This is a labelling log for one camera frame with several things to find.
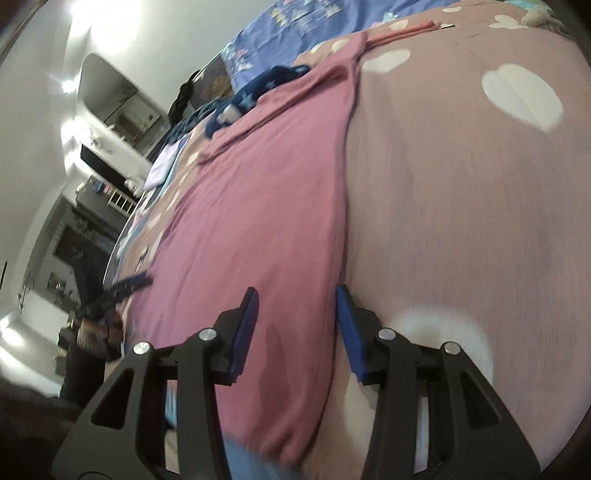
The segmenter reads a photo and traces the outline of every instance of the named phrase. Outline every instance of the pink garment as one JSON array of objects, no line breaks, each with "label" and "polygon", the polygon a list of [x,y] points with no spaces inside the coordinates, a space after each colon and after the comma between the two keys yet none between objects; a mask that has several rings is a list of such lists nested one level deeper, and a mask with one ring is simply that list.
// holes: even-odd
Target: pink garment
[{"label": "pink garment", "polygon": [[310,73],[216,133],[128,315],[132,342],[182,343],[240,304],[260,312],[243,375],[217,389],[225,435],[298,462],[326,402],[345,238],[345,134],[359,33]]}]

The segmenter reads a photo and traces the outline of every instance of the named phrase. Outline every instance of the bed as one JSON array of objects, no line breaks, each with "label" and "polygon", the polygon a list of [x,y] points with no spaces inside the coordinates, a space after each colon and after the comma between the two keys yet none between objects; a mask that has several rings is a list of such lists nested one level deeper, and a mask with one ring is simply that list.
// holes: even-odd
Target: bed
[{"label": "bed", "polygon": [[462,344],[563,478],[591,404],[591,70],[527,13],[464,0],[341,35],[211,141],[195,127],[113,255],[109,281],[155,280],[121,306],[126,341],[176,343],[252,282],[225,433],[308,478],[359,478],[376,392],[335,341],[346,282],[412,341]]}]

